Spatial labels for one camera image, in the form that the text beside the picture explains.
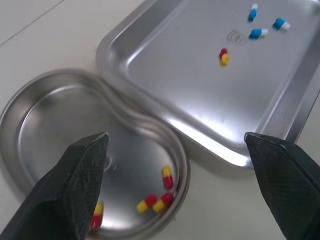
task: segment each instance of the pill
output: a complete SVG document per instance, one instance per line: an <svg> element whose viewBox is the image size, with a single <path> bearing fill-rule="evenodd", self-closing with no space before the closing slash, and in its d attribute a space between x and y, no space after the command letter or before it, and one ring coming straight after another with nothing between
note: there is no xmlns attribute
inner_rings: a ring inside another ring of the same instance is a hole
<svg viewBox="0 0 320 240"><path fill-rule="evenodd" d="M277 30L287 31L291 25L286 20L279 17L275 20L275 22L272 26Z"/></svg>
<svg viewBox="0 0 320 240"><path fill-rule="evenodd" d="M156 203L153 205L152 209L156 213L161 212L166 206L170 205L174 200L174 196L171 192L165 193Z"/></svg>
<svg viewBox="0 0 320 240"><path fill-rule="evenodd" d="M249 39L258 39L260 37L265 37L268 34L268 29L266 28L255 28L251 31Z"/></svg>
<svg viewBox="0 0 320 240"><path fill-rule="evenodd" d="M169 166L164 166L162 169L163 184L166 189L172 189L174 187L174 179L172 177L172 171Z"/></svg>
<svg viewBox="0 0 320 240"><path fill-rule="evenodd" d="M92 229L98 229L100 228L103 220L103 210L104 210L104 204L103 202L98 202L95 206L93 217L91 220L91 228Z"/></svg>
<svg viewBox="0 0 320 240"><path fill-rule="evenodd" d="M157 196L154 194L150 194L144 200L139 202L139 204L136 206L136 210L138 211L138 213L142 214L148 208L152 207L156 202L157 202Z"/></svg>
<svg viewBox="0 0 320 240"><path fill-rule="evenodd" d="M219 54L220 63L222 66L226 66L229 63L228 49L222 48Z"/></svg>
<svg viewBox="0 0 320 240"><path fill-rule="evenodd" d="M257 16L257 10L258 10L258 4L254 3L251 7L249 16L248 16L248 21L252 22L255 17Z"/></svg>

